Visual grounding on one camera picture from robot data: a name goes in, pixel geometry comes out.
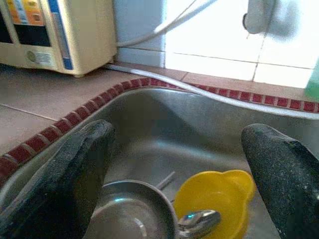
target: red brick border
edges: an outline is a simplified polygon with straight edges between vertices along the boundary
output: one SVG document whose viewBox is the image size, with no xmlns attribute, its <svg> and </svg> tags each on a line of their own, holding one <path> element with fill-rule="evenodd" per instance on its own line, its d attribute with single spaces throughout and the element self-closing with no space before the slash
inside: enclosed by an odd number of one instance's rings
<svg viewBox="0 0 319 239">
<path fill-rule="evenodd" d="M 215 93 L 221 96 L 237 99 L 240 101 L 252 102 L 267 106 L 281 107 L 297 111 L 319 113 L 319 103 L 298 101 L 282 97 L 266 96 L 250 92 L 235 91 L 225 88 L 210 87 L 204 85 L 191 84 L 200 89 Z M 141 78 L 125 81 L 109 88 L 97 97 L 87 101 L 84 105 L 70 112 L 61 120 L 55 122 L 50 127 L 42 130 L 24 143 L 12 149 L 8 153 L 0 156 L 0 186 L 19 167 L 31 160 L 36 154 L 46 149 L 50 144 L 66 134 L 71 128 L 86 119 L 89 115 L 103 107 L 110 100 L 121 93 L 143 87 L 166 87 L 180 89 L 177 86 L 165 83 L 153 78 Z"/>
</svg>

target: kitchen sink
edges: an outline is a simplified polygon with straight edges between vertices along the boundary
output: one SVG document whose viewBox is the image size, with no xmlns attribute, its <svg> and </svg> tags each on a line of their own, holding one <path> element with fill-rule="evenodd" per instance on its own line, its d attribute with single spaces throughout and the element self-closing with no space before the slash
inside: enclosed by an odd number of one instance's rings
<svg viewBox="0 0 319 239">
<path fill-rule="evenodd" d="M 282 110 L 289 115 L 290 110 Z M 198 172 L 231 169 L 250 172 L 240 134 L 252 123 L 270 125 L 301 141 L 319 156 L 319 120 L 244 109 L 184 91 L 138 89 L 110 101 L 20 168 L 2 188 L 0 207 L 5 208 L 12 201 L 68 135 L 99 119 L 111 122 L 116 129 L 114 154 L 105 183 L 136 179 L 156 185 L 175 171 L 174 180 L 163 189 L 171 201 L 182 183 Z M 279 238 L 258 192 L 250 203 L 250 224 L 245 238 Z"/>
</svg>

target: cable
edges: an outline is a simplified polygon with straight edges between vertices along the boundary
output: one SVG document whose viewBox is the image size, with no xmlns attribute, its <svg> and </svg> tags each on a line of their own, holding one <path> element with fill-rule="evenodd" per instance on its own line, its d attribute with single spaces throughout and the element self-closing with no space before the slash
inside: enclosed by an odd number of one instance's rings
<svg viewBox="0 0 319 239">
<path fill-rule="evenodd" d="M 132 46 L 132 45 L 136 45 L 138 43 L 150 40 L 160 34 L 162 34 L 165 30 L 167 30 L 170 26 L 172 26 L 177 20 L 182 20 L 185 17 L 189 16 L 190 14 L 192 14 L 194 11 L 196 11 L 198 8 L 192 10 L 191 12 L 189 12 L 188 14 L 184 15 L 183 17 L 181 17 L 197 0 L 193 0 L 191 2 L 190 5 L 188 5 L 187 8 L 185 8 L 177 17 L 175 17 L 173 20 L 166 20 L 165 22 L 163 22 L 162 24 L 158 25 L 153 32 L 146 34 L 144 36 L 141 36 L 139 38 L 133 39 L 133 40 L 128 40 L 128 41 L 124 41 L 124 42 L 118 42 L 117 46 L 118 47 L 125 47 L 125 46 Z"/>
<path fill-rule="evenodd" d="M 143 70 L 133 69 L 133 68 L 129 68 L 129 67 L 123 67 L 123 66 L 117 66 L 117 65 L 111 65 L 111 64 L 107 64 L 103 68 L 115 70 L 115 71 L 127 72 L 127 73 L 146 76 L 146 77 L 152 77 L 152 78 L 158 79 L 160 81 L 164 81 L 166 83 L 169 83 L 171 85 L 175 85 L 177 87 L 180 87 L 184 90 L 208 97 L 210 99 L 213 99 L 213 100 L 216 100 L 219 102 L 223 102 L 223 103 L 226 103 L 226 104 L 229 104 L 232 106 L 245 108 L 248 110 L 260 111 L 260 112 L 264 112 L 264 113 L 275 114 L 275 115 L 286 116 L 286 117 L 295 117 L 295 118 L 308 119 L 308 120 L 319 120 L 319 114 L 307 113 L 307 112 L 301 112 L 301 111 L 299 112 L 299 111 L 295 111 L 295 110 L 276 108 L 276 107 L 264 106 L 264 105 L 259 105 L 259 104 L 255 104 L 255 103 L 250 103 L 250 102 L 239 101 L 236 99 L 220 96 L 218 94 L 214 94 L 214 93 L 202 90 L 200 88 L 197 88 L 195 86 L 191 86 L 187 83 L 184 83 L 184 82 L 181 82 L 178 80 L 174 80 L 170 77 L 163 76 L 163 75 L 156 74 L 156 73 L 149 72 L 149 71 L 143 71 Z"/>
</svg>

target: yellow cup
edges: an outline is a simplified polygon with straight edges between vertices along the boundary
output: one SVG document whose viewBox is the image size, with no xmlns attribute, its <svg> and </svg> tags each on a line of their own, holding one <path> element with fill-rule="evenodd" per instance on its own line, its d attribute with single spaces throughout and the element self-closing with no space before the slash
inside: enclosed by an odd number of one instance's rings
<svg viewBox="0 0 319 239">
<path fill-rule="evenodd" d="M 204 239 L 241 239 L 249 223 L 248 204 L 255 190 L 252 176 L 245 171 L 201 172 L 183 183 L 174 207 L 178 219 L 205 209 L 221 214 L 221 222 Z"/>
</svg>

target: green bottle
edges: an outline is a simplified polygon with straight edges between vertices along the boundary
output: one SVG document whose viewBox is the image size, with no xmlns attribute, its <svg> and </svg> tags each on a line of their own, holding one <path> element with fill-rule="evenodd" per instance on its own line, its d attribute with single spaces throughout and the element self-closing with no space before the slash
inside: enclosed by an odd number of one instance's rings
<svg viewBox="0 0 319 239">
<path fill-rule="evenodd" d="M 305 94 L 319 101 L 319 59 L 305 88 Z"/>
</svg>

